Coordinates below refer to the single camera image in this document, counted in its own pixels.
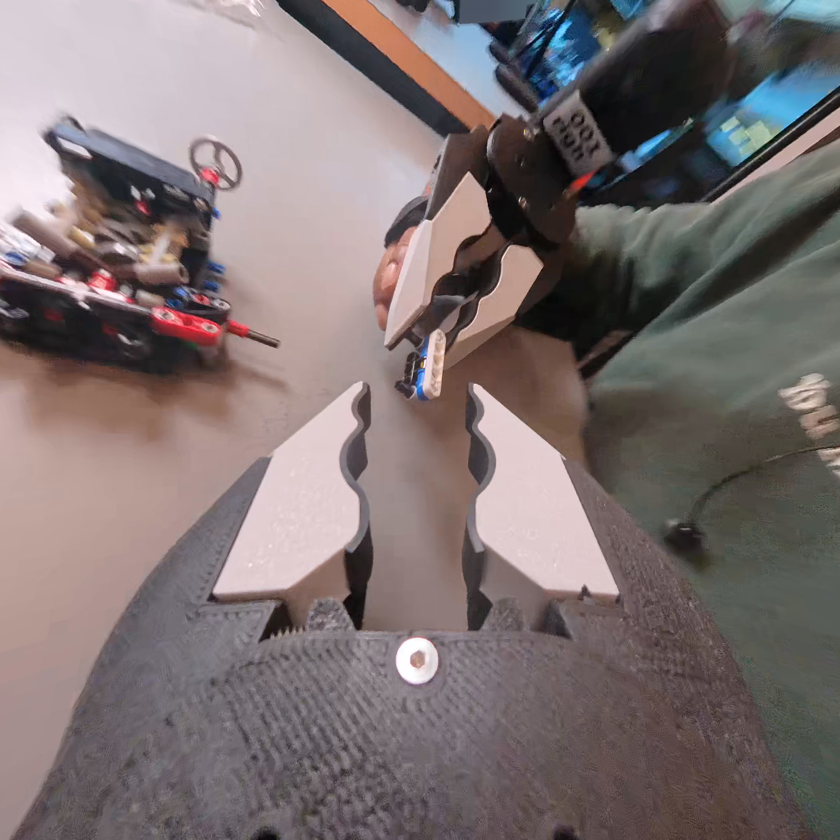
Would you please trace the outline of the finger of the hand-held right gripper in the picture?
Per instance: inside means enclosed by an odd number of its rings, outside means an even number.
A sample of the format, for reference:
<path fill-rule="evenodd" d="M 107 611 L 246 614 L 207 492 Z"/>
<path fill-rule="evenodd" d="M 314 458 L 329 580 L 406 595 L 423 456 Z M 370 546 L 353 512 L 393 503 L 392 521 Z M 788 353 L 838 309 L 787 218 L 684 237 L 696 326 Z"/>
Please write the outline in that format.
<path fill-rule="evenodd" d="M 418 225 L 407 247 L 385 326 L 384 345 L 392 350 L 430 305 L 434 289 L 451 274 L 459 248 L 490 227 L 487 194 L 465 174 L 442 208 Z"/>
<path fill-rule="evenodd" d="M 538 278 L 543 263 L 532 249 L 508 246 L 500 257 L 495 285 L 481 292 L 467 313 L 467 322 L 457 328 L 445 353 L 444 369 L 448 371 L 475 352 L 483 343 L 506 328 L 515 316 Z"/>

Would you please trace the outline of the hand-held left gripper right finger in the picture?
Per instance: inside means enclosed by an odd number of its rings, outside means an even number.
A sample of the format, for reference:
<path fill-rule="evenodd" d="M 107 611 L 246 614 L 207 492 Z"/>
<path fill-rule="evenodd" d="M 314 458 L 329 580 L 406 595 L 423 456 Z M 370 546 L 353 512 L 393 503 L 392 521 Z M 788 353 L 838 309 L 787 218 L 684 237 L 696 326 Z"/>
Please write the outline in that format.
<path fill-rule="evenodd" d="M 553 602 L 614 608 L 620 591 L 562 454 L 487 389 L 467 387 L 468 469 L 476 483 L 463 546 L 467 623 L 513 599 L 525 624 Z"/>

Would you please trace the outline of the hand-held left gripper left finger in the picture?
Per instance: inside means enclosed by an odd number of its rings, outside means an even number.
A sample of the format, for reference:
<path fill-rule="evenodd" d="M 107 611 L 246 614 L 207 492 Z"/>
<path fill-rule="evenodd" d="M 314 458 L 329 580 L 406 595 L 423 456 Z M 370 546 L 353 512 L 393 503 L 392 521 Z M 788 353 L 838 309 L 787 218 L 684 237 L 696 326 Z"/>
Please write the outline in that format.
<path fill-rule="evenodd" d="M 324 598 L 364 615 L 372 573 L 366 469 L 371 390 L 352 384 L 269 458 L 213 586 L 217 602 L 280 601 L 304 621 Z"/>

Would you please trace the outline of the white four-hole lego beam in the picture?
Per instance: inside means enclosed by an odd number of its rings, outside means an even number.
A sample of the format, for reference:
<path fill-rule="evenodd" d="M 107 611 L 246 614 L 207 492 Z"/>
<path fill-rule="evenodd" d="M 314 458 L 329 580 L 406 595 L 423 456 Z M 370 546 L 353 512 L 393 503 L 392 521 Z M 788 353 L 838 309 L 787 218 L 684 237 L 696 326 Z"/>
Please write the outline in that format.
<path fill-rule="evenodd" d="M 427 402 L 440 397 L 443 387 L 443 374 L 445 369 L 445 352 L 447 337 L 443 330 L 439 331 L 437 339 L 436 354 L 434 360 L 428 359 L 423 362 L 423 372 L 419 375 L 417 382 L 423 384 L 423 393 Z"/>

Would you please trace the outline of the partly built lego car chassis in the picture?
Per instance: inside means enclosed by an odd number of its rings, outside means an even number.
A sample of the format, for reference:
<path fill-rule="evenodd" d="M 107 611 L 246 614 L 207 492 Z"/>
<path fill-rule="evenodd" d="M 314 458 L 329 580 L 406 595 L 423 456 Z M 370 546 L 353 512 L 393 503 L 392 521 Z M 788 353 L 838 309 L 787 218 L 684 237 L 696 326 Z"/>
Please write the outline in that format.
<path fill-rule="evenodd" d="M 3 341 L 156 375 L 215 366 L 229 337 L 280 347 L 234 318 L 212 260 L 244 175 L 229 145 L 194 139 L 185 169 L 70 115 L 43 139 L 69 193 L 2 222 Z"/>

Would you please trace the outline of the person's right hand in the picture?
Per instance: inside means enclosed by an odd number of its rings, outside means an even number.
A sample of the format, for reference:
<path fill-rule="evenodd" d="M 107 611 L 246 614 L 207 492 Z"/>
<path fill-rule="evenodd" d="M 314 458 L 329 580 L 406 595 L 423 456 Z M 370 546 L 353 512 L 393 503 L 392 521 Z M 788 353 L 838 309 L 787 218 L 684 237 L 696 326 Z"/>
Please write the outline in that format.
<path fill-rule="evenodd" d="M 385 233 L 384 253 L 374 273 L 373 303 L 376 320 L 385 330 L 396 284 L 403 269 L 408 246 L 417 226 L 424 220 L 428 190 L 404 205 Z"/>

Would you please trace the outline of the wooden edged desk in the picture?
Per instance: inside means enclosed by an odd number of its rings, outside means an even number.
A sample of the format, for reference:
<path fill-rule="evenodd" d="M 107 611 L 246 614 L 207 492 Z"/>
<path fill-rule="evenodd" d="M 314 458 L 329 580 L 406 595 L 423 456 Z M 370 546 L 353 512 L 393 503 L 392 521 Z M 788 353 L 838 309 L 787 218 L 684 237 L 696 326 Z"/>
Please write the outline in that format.
<path fill-rule="evenodd" d="M 488 128 L 495 121 L 491 110 L 373 2 L 276 5 L 438 136 Z"/>

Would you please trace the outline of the black hoodie drawstring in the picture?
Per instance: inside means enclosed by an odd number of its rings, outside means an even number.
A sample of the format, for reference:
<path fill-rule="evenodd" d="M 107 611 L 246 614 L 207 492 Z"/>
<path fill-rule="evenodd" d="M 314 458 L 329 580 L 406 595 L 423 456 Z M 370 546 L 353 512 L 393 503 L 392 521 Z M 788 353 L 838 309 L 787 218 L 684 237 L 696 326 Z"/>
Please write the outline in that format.
<path fill-rule="evenodd" d="M 683 518 L 671 519 L 664 522 L 663 537 L 665 543 L 678 553 L 698 553 L 705 549 L 706 535 L 700 527 L 700 518 L 708 503 L 714 496 L 727 488 L 731 483 L 746 476 L 753 475 L 762 469 L 775 466 L 785 460 L 799 458 L 806 455 L 817 455 L 819 459 L 831 469 L 838 467 L 838 446 L 811 446 L 787 451 L 754 462 L 748 466 L 736 469 L 719 478 L 714 484 L 704 489 L 691 503 Z"/>

